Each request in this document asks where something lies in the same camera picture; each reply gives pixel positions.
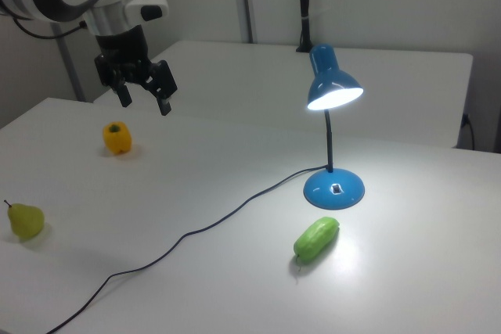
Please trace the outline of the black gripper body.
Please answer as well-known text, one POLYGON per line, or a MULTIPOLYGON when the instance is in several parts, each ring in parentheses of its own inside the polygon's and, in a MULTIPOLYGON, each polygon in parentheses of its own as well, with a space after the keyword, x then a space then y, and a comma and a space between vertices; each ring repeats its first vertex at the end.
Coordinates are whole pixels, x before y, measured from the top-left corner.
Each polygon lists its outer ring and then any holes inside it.
POLYGON ((94 62, 101 84, 117 87, 121 82, 151 87, 153 63, 142 26, 121 34, 96 36, 100 54, 94 62))

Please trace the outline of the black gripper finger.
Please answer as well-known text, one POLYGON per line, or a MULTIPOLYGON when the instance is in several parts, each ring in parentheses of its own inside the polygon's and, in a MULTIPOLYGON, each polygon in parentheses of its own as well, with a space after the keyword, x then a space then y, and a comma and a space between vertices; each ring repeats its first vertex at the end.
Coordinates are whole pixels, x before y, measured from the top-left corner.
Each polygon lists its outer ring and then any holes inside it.
POLYGON ((132 103, 132 98, 128 91, 126 81, 117 75, 113 78, 112 90, 119 98, 119 101, 123 107, 128 107, 132 103))
POLYGON ((171 111, 170 98, 178 87, 165 60, 149 65, 142 87, 155 97, 160 114, 167 116, 171 111))

